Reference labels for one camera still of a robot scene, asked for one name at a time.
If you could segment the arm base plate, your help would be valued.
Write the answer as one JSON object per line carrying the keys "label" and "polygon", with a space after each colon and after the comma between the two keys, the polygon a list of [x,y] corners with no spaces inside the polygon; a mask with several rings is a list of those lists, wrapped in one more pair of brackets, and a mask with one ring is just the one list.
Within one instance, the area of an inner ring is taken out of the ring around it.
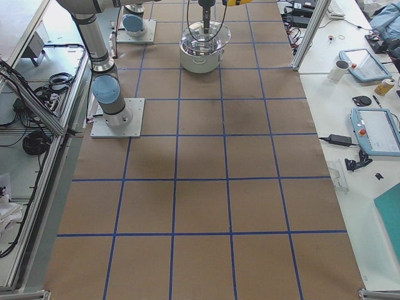
{"label": "arm base plate", "polygon": [[91,137],[92,138],[139,138],[145,107],[144,98],[125,98],[125,108],[117,115],[104,114],[97,106]]}
{"label": "arm base plate", "polygon": [[124,17],[117,32],[117,43],[146,44],[153,43],[157,21]]}

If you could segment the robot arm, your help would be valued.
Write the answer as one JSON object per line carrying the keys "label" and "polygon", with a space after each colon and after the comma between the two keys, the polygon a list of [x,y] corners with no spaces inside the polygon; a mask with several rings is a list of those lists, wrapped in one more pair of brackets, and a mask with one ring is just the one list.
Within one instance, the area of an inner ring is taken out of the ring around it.
{"label": "robot arm", "polygon": [[97,21],[107,8],[124,8],[129,17],[139,17],[144,1],[59,1],[75,22],[92,64],[92,93],[110,128],[127,126],[134,118],[121,92],[118,71],[109,55]]}
{"label": "robot arm", "polygon": [[143,3],[131,4],[123,7],[122,25],[128,36],[138,38],[146,33],[143,16]]}

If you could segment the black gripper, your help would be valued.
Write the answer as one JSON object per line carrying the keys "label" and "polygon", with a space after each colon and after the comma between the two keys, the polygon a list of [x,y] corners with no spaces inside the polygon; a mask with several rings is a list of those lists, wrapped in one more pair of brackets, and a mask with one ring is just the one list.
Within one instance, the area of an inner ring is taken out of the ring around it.
{"label": "black gripper", "polygon": [[211,7],[215,5],[215,0],[198,0],[199,5],[202,7],[202,29],[204,33],[209,33]]}

